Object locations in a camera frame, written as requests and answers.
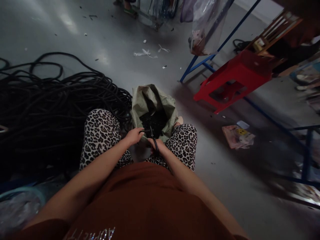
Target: black cable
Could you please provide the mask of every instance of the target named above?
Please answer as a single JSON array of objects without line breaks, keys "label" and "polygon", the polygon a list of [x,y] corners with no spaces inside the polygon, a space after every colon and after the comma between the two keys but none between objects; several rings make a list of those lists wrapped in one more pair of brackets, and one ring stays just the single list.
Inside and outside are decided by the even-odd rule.
[{"label": "black cable", "polygon": [[[61,79],[60,64],[42,62],[51,55],[72,57],[90,71]],[[0,69],[0,125],[9,128],[0,133],[1,172],[6,176],[11,172],[30,175],[48,165],[62,171],[77,166],[84,123],[93,109],[110,111],[121,127],[131,122],[130,93],[72,54],[46,53],[16,66],[0,60],[5,63]],[[57,66],[59,73],[40,78],[33,73],[39,65]],[[24,66],[30,66],[29,71],[15,70]]]},{"label": "black cable", "polygon": [[250,43],[251,41],[243,41],[241,39],[235,39],[232,41],[233,46],[235,49],[233,50],[235,54],[238,54],[239,52],[243,51]]}]

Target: leopard print leggings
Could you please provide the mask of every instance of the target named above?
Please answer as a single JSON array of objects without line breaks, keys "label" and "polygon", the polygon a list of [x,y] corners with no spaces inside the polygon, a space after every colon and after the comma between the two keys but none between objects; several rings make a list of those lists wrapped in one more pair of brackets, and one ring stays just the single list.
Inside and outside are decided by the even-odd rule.
[{"label": "leopard print leggings", "polygon": [[[88,115],[84,126],[84,141],[81,152],[80,170],[91,163],[96,157],[112,148],[121,140],[120,124],[107,110],[95,109]],[[194,171],[194,160],[197,145],[197,131],[191,124],[176,126],[171,138],[164,143],[187,167]],[[151,155],[145,160],[168,169],[161,156]],[[115,169],[133,163],[127,150],[118,161]]]}]

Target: floor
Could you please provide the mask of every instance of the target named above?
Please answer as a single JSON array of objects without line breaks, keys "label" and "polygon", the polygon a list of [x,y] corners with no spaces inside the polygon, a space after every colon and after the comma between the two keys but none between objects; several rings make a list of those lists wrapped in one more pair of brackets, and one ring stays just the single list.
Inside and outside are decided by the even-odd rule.
[{"label": "floor", "polygon": [[[239,6],[231,6],[222,39],[244,14]],[[91,20],[89,15],[97,18]],[[199,68],[183,84],[177,82],[193,57],[187,42],[191,24],[175,19],[155,32],[125,15],[111,0],[4,0],[0,18],[0,55],[12,64],[34,61],[46,52],[68,52],[105,73],[119,87],[130,90],[154,83],[173,96],[179,115],[197,128],[196,174],[251,239],[319,239],[320,211],[282,198],[262,174],[262,169],[269,168],[287,173],[290,170],[285,166],[301,160],[301,151],[244,100],[219,115],[206,103],[194,102],[192,96],[210,75],[208,71]],[[232,39],[251,40],[265,27],[250,15]],[[158,53],[158,44],[170,52]],[[158,58],[135,57],[133,53],[142,52],[142,48]],[[232,58],[232,49],[232,42],[228,42],[214,63],[221,66]],[[84,70],[69,58],[54,56],[50,60],[66,66],[66,76]],[[37,71],[38,75],[52,76],[57,69],[40,67]],[[292,100],[296,96],[293,86],[287,78],[274,79],[250,97],[287,125],[319,124],[303,101]],[[257,136],[250,149],[230,150],[222,134],[222,126],[238,120],[250,124],[248,130]]]}]

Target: hand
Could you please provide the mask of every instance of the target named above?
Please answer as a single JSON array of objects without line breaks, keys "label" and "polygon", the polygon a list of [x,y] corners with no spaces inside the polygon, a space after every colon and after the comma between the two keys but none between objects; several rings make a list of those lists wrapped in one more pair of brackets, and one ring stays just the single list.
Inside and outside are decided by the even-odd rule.
[{"label": "hand", "polygon": [[[152,138],[148,138],[148,142],[151,143],[151,154],[153,154],[155,152],[156,149],[156,145],[154,144],[154,141]],[[162,155],[165,151],[169,151],[169,149],[166,147],[166,145],[164,145],[163,141],[160,139],[156,139],[157,142],[157,146],[159,149],[159,153]]]},{"label": "hand", "polygon": [[138,143],[141,137],[144,135],[144,132],[139,133],[142,130],[144,130],[144,128],[134,128],[130,130],[123,140],[126,140],[130,146]]}]

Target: blue metal rack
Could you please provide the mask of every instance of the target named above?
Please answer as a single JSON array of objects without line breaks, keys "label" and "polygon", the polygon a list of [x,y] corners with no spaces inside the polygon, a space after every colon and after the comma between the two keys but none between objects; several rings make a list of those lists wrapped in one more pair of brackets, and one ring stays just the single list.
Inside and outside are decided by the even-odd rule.
[{"label": "blue metal rack", "polygon": [[[233,36],[233,34],[238,30],[238,28],[241,26],[241,24],[246,20],[246,18],[250,15],[250,13],[255,9],[255,7],[258,5],[258,3],[261,0],[257,0],[253,6],[249,9],[249,11],[246,13],[246,15],[241,19],[241,21],[238,23],[238,25],[233,29],[233,31],[230,33],[230,35],[226,38],[226,40],[222,43],[222,45],[218,48],[217,53],[224,47],[224,45],[230,40],[230,38]],[[200,67],[201,65],[205,66],[207,69],[209,69],[211,72],[215,72],[215,69],[211,67],[207,61],[212,60],[216,54],[213,54],[195,66],[194,63],[198,59],[198,56],[194,56],[193,59],[191,60],[189,66],[187,67],[186,71],[184,72],[183,76],[180,79],[180,82],[182,83],[185,77]],[[310,186],[314,187],[320,187],[319,182],[313,182],[309,181],[309,173],[310,173],[310,166],[312,163],[312,135],[313,131],[315,128],[320,128],[320,125],[314,125],[314,126],[307,126],[307,127],[298,127],[298,128],[292,128],[292,129],[287,129],[284,126],[282,126],[280,123],[276,122],[273,118],[271,118],[265,111],[263,111],[258,105],[256,105],[253,101],[251,101],[249,98],[244,97],[244,100],[246,100],[252,107],[254,107],[258,112],[260,112],[263,116],[265,116],[269,121],[271,121],[273,124],[275,124],[282,132],[284,132],[286,135],[291,137],[296,143],[298,143],[303,149],[304,149],[304,160],[303,160],[303,168],[302,168],[302,173],[301,173],[301,179],[299,178],[294,178],[294,177],[288,177],[288,176],[283,176],[283,175],[278,175],[276,174],[277,177],[284,178],[286,180],[292,181],[292,182],[297,182],[297,183],[303,183],[307,184]],[[295,130],[307,130],[307,135],[306,135],[306,144],[303,144],[295,135],[292,134],[291,131]]]}]

